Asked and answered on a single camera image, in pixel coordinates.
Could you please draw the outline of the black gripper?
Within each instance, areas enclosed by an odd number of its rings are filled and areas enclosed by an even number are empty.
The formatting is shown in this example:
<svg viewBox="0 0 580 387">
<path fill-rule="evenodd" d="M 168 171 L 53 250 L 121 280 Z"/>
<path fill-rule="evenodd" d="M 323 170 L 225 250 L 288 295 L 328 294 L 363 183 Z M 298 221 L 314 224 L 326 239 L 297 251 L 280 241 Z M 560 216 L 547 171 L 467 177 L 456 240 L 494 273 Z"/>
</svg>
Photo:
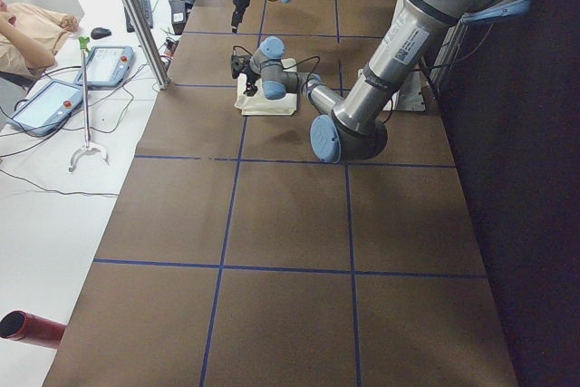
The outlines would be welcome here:
<svg viewBox="0 0 580 387">
<path fill-rule="evenodd" d="M 243 22 L 246 9 L 250 6 L 250 0 L 233 0 L 234 12 L 231 18 L 231 32 L 236 34 L 238 27 Z"/>
<path fill-rule="evenodd" d="M 254 73 L 252 70 L 246 71 L 246 88 L 244 94 L 253 97 L 257 93 L 257 81 L 259 80 L 259 74 Z"/>
</svg>

